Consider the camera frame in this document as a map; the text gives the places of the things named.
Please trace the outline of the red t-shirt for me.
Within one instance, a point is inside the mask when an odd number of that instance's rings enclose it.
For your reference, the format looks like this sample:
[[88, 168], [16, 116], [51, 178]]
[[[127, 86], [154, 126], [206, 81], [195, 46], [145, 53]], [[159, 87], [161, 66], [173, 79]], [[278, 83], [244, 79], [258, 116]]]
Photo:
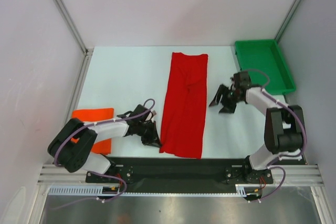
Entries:
[[161, 123], [161, 153], [200, 159], [207, 109], [208, 55], [172, 53]]

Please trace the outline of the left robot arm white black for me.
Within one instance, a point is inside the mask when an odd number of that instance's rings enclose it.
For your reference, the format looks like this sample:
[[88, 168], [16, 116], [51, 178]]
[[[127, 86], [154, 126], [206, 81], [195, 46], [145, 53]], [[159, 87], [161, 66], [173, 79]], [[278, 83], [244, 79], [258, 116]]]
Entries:
[[47, 148], [55, 166], [62, 166], [74, 173], [80, 169], [98, 174], [105, 182], [116, 175], [116, 164], [104, 154], [92, 151], [96, 143], [108, 138], [137, 135], [145, 146], [162, 146], [154, 121], [155, 113], [144, 105], [137, 105], [108, 120], [86, 123], [78, 118], [70, 119]]

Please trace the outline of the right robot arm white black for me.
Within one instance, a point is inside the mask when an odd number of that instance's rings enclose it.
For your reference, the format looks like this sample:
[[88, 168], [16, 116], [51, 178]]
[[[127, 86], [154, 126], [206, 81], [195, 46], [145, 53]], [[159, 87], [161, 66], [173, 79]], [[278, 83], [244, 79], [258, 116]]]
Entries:
[[303, 110], [298, 105], [280, 102], [266, 91], [265, 85], [253, 84], [247, 70], [235, 73], [231, 86], [221, 84], [210, 106], [221, 104], [220, 113], [233, 114], [237, 104], [245, 102], [265, 116], [264, 144], [247, 156], [241, 167], [225, 172], [229, 184], [255, 184], [269, 174], [271, 165], [284, 157], [298, 158], [307, 146]]

